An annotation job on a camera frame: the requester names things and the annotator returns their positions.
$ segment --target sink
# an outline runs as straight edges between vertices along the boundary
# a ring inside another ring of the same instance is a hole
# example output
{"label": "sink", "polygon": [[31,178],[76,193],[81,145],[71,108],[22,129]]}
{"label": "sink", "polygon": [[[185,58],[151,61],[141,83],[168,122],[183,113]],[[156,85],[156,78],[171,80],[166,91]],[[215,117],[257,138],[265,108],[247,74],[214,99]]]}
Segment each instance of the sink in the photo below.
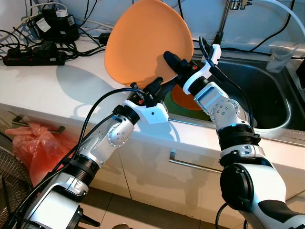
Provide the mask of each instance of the sink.
{"label": "sink", "polygon": [[[201,56],[193,61],[201,66]],[[305,146],[304,101],[286,68],[280,73],[269,73],[267,62],[222,57],[219,68],[233,80],[250,100],[255,131],[262,137]],[[227,82],[219,82],[214,76],[209,78],[218,84],[231,98],[237,100],[245,110],[245,101],[235,88]],[[214,124],[201,111],[189,111],[175,104],[168,94],[165,104],[170,119],[193,125],[214,128]]]}

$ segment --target orange plate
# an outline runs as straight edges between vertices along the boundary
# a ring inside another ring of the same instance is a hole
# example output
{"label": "orange plate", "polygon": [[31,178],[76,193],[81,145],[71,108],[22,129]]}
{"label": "orange plate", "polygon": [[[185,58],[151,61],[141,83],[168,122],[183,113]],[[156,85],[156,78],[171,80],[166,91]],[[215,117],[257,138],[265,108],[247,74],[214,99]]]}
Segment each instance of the orange plate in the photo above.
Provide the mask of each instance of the orange plate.
{"label": "orange plate", "polygon": [[107,42],[105,67],[115,81],[144,88],[158,76],[163,83],[177,74],[163,58],[171,51],[181,59],[193,56],[191,33],[180,15],[159,0],[141,0],[118,20]]}
{"label": "orange plate", "polygon": [[201,111],[202,109],[198,106],[198,104],[194,101],[194,96],[191,94],[185,94],[182,88],[176,85],[172,90],[172,99],[179,106],[182,106],[186,109],[192,111]]}

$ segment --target cabinet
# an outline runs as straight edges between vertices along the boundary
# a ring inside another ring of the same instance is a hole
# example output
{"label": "cabinet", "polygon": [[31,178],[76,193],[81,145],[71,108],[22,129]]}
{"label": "cabinet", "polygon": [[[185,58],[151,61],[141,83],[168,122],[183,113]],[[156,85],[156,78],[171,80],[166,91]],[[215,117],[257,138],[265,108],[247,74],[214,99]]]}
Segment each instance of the cabinet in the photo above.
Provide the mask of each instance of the cabinet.
{"label": "cabinet", "polygon": [[[81,132],[82,122],[75,121],[71,119],[59,119],[57,117],[56,122],[53,119],[46,119],[46,117],[41,116],[40,113],[31,113],[31,116],[27,115],[27,110],[18,110],[18,115],[26,115],[22,121],[31,120],[32,122],[40,122],[44,125],[50,125],[54,128],[58,128],[59,126],[65,127],[65,134],[70,137],[78,140],[78,134]],[[9,113],[8,111],[1,110],[0,120],[5,120],[5,127],[3,127],[3,131],[7,128],[12,128],[11,121],[14,118],[14,115]],[[94,126],[94,124],[88,124],[87,132]],[[123,172],[120,156],[118,152],[114,152],[111,157],[106,161],[103,167],[98,171],[94,180],[91,183],[92,187],[102,189],[107,192],[111,192],[120,196],[124,196],[130,198],[128,186],[126,183],[125,175]]]}
{"label": "cabinet", "polygon": [[[151,137],[143,140],[134,133],[128,143],[118,149],[132,199],[189,217],[215,223],[218,209],[224,203],[219,185],[220,174],[170,163],[175,159],[221,170],[219,152],[162,142]],[[233,228],[243,222],[242,215],[229,207],[222,212],[220,225]]]}

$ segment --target kitchen counter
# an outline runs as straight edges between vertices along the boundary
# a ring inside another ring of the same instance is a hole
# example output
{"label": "kitchen counter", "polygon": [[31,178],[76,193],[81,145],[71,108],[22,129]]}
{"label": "kitchen counter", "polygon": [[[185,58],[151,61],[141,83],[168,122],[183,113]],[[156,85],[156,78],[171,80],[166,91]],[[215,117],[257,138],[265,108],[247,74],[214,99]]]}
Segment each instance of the kitchen counter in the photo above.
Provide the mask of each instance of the kitchen counter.
{"label": "kitchen counter", "polygon": [[[94,44],[77,41],[80,50],[94,48]],[[59,123],[82,125],[95,101],[106,92],[122,88],[104,67],[104,53],[79,57],[65,66],[7,67],[0,63],[0,108],[29,116],[40,114],[45,119]],[[112,109],[126,99],[127,93],[112,95],[101,103],[91,117],[92,124],[109,115]],[[147,125],[139,122],[133,138],[158,139],[160,144],[176,142],[185,149],[190,146],[219,152],[215,130],[169,121],[165,124]],[[275,164],[305,171],[303,147],[262,139],[260,145]]]}

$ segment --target red plastic bag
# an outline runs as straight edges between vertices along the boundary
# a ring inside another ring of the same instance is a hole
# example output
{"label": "red plastic bag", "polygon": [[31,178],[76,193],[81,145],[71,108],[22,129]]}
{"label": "red plastic bag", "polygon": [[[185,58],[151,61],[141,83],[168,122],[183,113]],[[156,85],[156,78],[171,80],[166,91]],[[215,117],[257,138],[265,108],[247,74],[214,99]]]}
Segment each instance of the red plastic bag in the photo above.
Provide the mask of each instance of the red plastic bag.
{"label": "red plastic bag", "polygon": [[44,176],[77,144],[64,134],[53,135],[48,127],[28,123],[30,127],[8,129],[6,134],[16,135],[13,152],[29,170],[36,186]]}

